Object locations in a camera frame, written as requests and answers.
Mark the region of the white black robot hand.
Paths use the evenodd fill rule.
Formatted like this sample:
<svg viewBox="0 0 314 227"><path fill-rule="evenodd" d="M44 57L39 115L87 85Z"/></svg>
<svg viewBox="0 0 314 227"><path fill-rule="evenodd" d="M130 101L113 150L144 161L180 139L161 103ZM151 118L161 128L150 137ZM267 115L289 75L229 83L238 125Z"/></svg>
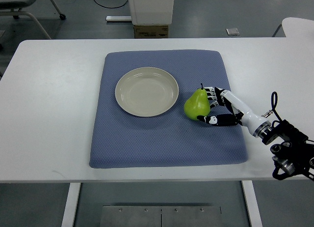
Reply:
<svg viewBox="0 0 314 227"><path fill-rule="evenodd" d="M264 116L255 114L250 107L236 97L231 91L218 87L205 87L210 108L226 107L229 114L199 115L197 120L212 126L236 126L248 128L254 137L263 138L271 131L271 123Z"/></svg>

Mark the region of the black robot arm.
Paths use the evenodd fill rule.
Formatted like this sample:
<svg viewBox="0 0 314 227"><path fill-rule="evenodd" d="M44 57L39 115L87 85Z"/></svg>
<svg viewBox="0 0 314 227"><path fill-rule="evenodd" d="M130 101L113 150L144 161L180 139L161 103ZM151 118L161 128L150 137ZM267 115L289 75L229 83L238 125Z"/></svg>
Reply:
<svg viewBox="0 0 314 227"><path fill-rule="evenodd" d="M271 112L276 115L277 120L267 122L258 134L265 145L277 138L283 140L282 143L270 147L275 166L272 176L277 180L284 180L303 175L313 180L314 174L310 170L314 168L314 142L287 120L280 118L276 112L277 102L278 94L274 91L271 94Z"/></svg>

